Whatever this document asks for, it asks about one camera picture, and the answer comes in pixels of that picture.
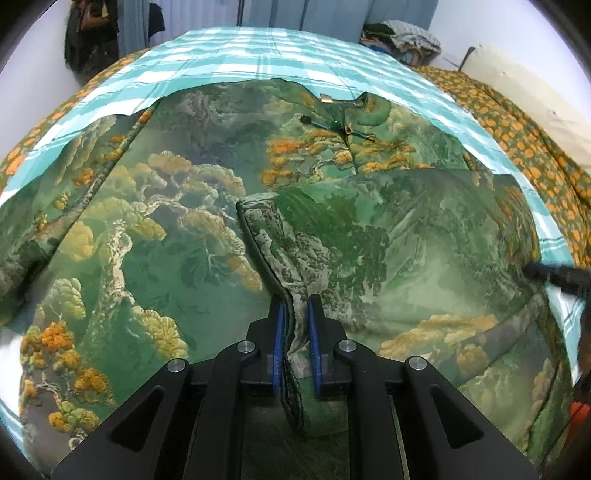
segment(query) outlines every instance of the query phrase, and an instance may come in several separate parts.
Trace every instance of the blue curtain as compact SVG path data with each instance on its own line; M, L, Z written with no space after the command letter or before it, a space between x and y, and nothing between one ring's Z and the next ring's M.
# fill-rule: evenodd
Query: blue curtain
M437 0L244 0L242 25L304 30L357 43L366 22L428 29Z
M165 31L156 33L150 39L152 46L172 40L189 30L207 27L233 27L238 19L239 0L150 1L162 8L164 26L166 27Z
M119 0L119 58L148 47L150 0Z
M148 39L150 0L119 1L121 56L207 27L278 27L357 43L363 24L404 20L429 28L437 0L151 0L166 30Z

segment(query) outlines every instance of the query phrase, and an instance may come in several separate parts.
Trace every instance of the green blanket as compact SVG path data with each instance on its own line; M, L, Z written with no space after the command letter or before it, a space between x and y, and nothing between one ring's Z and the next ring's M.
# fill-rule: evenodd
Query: green blanket
M51 472L166 360L215 356L281 293L287 381L281 406L249 413L245 475L342 478L343 403L313 401L306 358L318 292L352 338L427 356L541 465L569 411L563 337L520 273L539 256L521 191L468 164L408 109L283 80L192 88L86 128L0 210L31 459Z

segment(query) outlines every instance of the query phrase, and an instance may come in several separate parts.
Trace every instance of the pile of clothes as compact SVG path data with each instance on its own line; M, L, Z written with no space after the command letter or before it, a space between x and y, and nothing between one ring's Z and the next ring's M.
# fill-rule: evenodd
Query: pile of clothes
M441 53L441 42L435 36L400 20L366 24L359 43L413 67Z

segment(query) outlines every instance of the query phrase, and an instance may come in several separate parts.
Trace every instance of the metal screw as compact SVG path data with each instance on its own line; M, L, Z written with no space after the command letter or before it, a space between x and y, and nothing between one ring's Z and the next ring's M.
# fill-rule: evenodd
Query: metal screw
M167 367L169 372L176 374L184 370L185 361L181 360L180 358L173 358L170 362L168 362Z
M250 340L243 340L238 344L238 351L240 353L250 353L255 349L256 345Z
M425 370L427 368L427 361L422 356L412 356L408 360L410 368L415 370Z
M343 352L352 352L353 350L355 350L357 348L357 343L355 343L353 340L349 340L347 338L346 340L341 340L339 342L339 348Z

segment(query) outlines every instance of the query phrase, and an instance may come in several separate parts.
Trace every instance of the blue gripper pad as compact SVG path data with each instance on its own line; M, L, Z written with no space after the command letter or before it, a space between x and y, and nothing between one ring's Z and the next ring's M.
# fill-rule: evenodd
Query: blue gripper pad
M273 392L278 394L281 380L281 367L285 351L285 304L282 302L277 314L277 333L275 334L275 349L273 350Z
M310 299L308 299L308 336L310 337L310 366L314 379L314 389L316 393L319 393L320 387L322 386L322 360L320 357L320 345L316 320L314 318L314 309L312 308Z

